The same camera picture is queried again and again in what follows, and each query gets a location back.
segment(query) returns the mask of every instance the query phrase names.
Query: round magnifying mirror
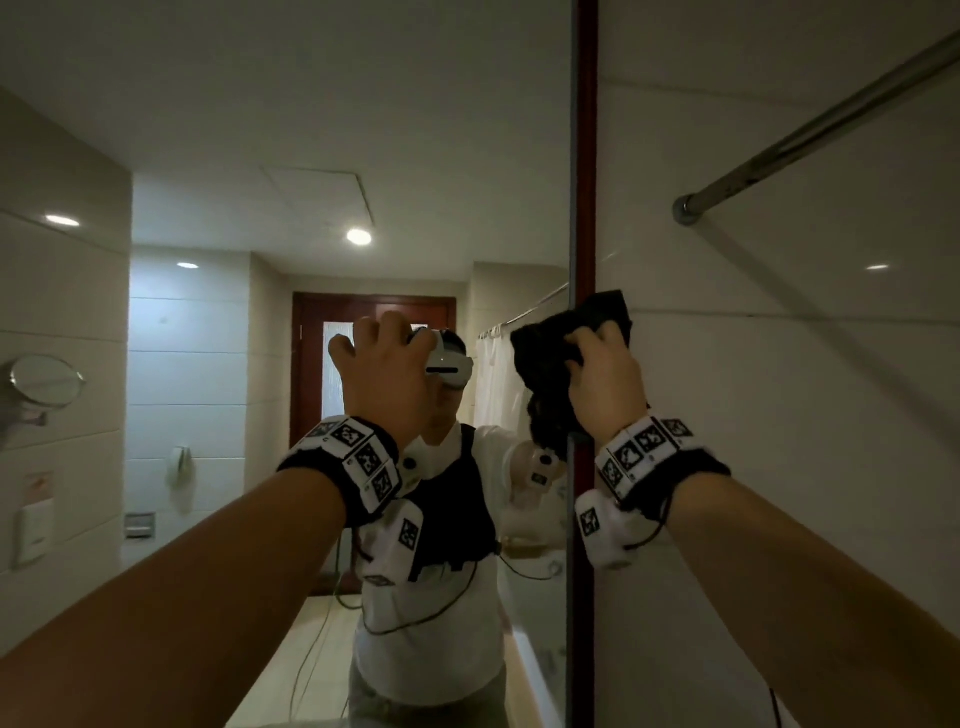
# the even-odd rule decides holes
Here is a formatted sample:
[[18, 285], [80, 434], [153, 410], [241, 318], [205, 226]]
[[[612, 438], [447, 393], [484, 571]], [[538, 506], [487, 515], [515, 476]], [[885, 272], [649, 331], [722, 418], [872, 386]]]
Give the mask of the round magnifying mirror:
[[27, 354], [5, 367], [5, 384], [26, 404], [44, 409], [62, 409], [84, 389], [84, 377], [62, 359], [46, 354]]

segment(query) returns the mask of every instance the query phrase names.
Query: rod mounting bracket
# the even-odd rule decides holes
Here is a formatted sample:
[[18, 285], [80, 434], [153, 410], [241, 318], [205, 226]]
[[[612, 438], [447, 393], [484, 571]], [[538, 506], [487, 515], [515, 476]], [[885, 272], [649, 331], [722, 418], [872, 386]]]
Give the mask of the rod mounting bracket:
[[700, 215], [694, 214], [686, 208], [692, 197], [693, 195], [683, 195], [673, 203], [673, 219], [685, 228], [689, 228], [700, 219]]

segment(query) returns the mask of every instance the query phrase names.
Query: black hair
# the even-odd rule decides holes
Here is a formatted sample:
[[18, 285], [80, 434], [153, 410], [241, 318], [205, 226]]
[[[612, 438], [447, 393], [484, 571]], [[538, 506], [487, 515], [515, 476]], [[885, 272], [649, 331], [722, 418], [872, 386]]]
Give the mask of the black hair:
[[463, 339], [457, 336], [455, 331], [449, 328], [442, 328], [440, 335], [444, 339], [444, 349], [459, 352], [464, 356], [467, 355], [467, 345], [464, 344]]

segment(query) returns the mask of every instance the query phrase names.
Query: person's right hand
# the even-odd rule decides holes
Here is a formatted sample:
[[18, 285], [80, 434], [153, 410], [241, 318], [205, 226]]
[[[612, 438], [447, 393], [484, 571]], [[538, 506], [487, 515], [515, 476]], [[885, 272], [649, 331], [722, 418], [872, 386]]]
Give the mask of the person's right hand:
[[344, 411], [380, 425], [403, 451], [416, 440], [433, 411], [438, 376], [427, 376], [426, 360], [437, 345], [429, 329], [410, 341], [410, 323], [396, 311], [353, 325], [353, 341], [334, 336], [330, 357], [344, 381]]
[[647, 414], [640, 365], [627, 349], [616, 322], [594, 333], [578, 328], [566, 337], [576, 344], [584, 365], [566, 362], [570, 370], [570, 403], [577, 420], [598, 448]]

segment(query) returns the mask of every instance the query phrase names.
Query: black vest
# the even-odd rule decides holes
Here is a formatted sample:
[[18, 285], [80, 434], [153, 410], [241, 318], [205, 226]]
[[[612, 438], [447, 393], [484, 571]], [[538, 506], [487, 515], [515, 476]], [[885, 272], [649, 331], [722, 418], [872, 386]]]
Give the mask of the black vest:
[[423, 529], [410, 581], [424, 567], [449, 564], [454, 571], [497, 552], [496, 527], [483, 497], [483, 480], [473, 459], [470, 425], [460, 425], [460, 459], [430, 480], [422, 480], [407, 496], [423, 511]]

